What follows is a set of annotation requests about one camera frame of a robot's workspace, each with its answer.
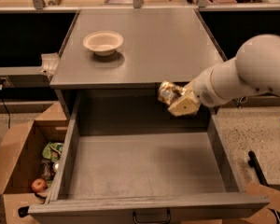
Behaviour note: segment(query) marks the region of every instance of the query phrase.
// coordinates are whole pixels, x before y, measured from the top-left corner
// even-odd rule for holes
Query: apple
[[[42,192],[45,189],[47,189],[47,183],[46,183],[45,179],[43,179],[43,178],[36,179],[32,183],[31,189],[34,193]]]

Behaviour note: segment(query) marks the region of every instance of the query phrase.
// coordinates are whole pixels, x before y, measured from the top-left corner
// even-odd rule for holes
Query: robotic arm
[[[271,93],[280,96],[280,36],[258,35],[247,40],[236,56],[202,71],[185,87],[168,81],[159,100],[175,116],[196,114],[200,104],[224,105],[232,99]]]

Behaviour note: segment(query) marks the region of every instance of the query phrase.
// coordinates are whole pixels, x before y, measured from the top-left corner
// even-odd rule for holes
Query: white bowl
[[[83,40],[84,47],[99,56],[111,55],[122,45],[122,43],[122,36],[111,31],[89,34]]]

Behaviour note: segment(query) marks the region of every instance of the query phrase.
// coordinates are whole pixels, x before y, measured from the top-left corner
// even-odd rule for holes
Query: drawer handle
[[[168,224],[171,221],[171,214],[170,214],[170,210],[167,210],[167,219],[164,221],[160,221],[160,222],[139,222],[137,220],[137,214],[135,212],[133,212],[133,222],[134,224]]]

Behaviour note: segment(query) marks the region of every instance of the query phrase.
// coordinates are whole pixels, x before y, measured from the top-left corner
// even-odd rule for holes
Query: drawer
[[[81,90],[40,223],[170,223],[250,217],[268,204],[242,192],[216,114],[175,118],[153,89]]]

